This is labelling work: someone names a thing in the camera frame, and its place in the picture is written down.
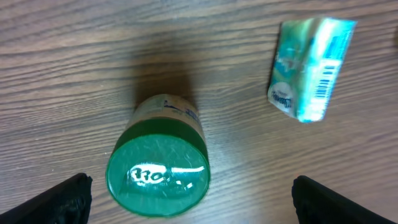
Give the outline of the green white yogurt cup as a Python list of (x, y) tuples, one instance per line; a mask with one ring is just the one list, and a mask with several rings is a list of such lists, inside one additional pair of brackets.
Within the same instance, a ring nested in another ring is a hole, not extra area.
[(147, 217), (172, 217), (194, 207), (210, 179), (198, 111), (168, 94), (152, 96), (136, 108), (106, 168), (112, 198)]

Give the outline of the small teal white carton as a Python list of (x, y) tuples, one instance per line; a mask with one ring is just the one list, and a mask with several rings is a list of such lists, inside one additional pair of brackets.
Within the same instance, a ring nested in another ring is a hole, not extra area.
[(356, 25), (356, 21), (332, 17), (283, 22), (269, 102), (301, 123), (321, 121)]

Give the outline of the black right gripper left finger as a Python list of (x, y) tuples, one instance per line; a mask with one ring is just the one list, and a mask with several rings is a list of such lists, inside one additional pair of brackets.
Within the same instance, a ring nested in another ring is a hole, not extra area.
[(93, 179), (78, 173), (1, 214), (2, 224), (87, 224)]

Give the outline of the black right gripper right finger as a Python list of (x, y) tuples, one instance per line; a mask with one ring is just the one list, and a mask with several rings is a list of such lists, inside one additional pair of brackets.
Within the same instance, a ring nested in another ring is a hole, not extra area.
[(292, 198), (300, 224), (395, 224), (304, 175), (294, 180)]

